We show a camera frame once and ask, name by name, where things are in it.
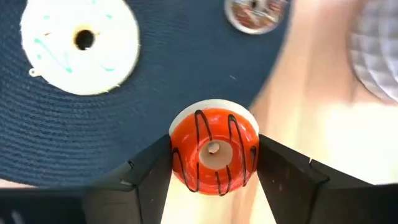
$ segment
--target white frosted donut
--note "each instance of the white frosted donut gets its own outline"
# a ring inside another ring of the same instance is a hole
[[[139,54],[138,24],[123,0],[30,0],[21,34],[29,74],[77,95],[119,86]]]

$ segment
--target wooden table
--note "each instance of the wooden table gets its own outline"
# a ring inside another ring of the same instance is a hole
[[[349,27],[363,0],[295,0],[289,34],[252,106],[261,133],[372,184],[398,181],[398,107],[353,75]],[[3,187],[23,185],[0,181]],[[172,177],[168,223],[275,223],[257,175],[224,197],[189,192]]]

